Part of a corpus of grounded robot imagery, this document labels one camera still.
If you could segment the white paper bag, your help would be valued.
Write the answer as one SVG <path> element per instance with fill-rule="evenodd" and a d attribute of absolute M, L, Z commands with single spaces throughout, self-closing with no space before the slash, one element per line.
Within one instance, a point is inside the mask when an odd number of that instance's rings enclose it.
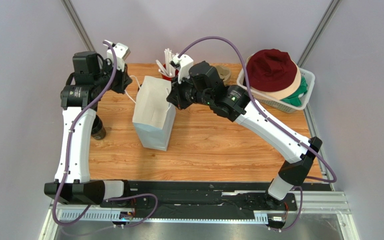
<path fill-rule="evenodd" d="M 172 84 L 169 80 L 146 75 L 133 99 L 132 124 L 144 148 L 167 151 L 174 120 L 175 106 L 167 101 Z"/>

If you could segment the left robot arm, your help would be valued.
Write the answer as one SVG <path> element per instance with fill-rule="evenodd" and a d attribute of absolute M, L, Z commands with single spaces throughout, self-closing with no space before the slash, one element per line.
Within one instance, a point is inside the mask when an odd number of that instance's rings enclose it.
<path fill-rule="evenodd" d="M 106 130 L 97 116 L 96 99 L 109 82 L 116 68 L 110 90 L 124 94 L 132 83 L 125 64 L 129 50 L 107 51 L 104 59 L 94 51 L 75 53 L 74 72 L 60 93 L 64 133 L 61 156 L 54 181 L 44 185 L 44 194 L 61 204 L 100 205 L 111 198 L 120 198 L 126 180 L 92 180 L 89 169 L 91 138 L 102 140 Z"/>

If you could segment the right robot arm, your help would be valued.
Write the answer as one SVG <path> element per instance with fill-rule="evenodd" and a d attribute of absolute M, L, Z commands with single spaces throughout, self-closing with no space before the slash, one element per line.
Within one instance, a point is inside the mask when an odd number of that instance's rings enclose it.
<path fill-rule="evenodd" d="M 171 80 L 169 103 L 180 110 L 192 104 L 205 105 L 217 116 L 251 130 L 284 157 L 267 190 L 271 201 L 282 201 L 294 186 L 302 185 L 321 149 L 321 139 L 293 131 L 252 100 L 244 88 L 224 85 L 217 69 L 205 61 L 184 64 L 172 60 L 170 65 L 178 69 L 178 75 Z"/>

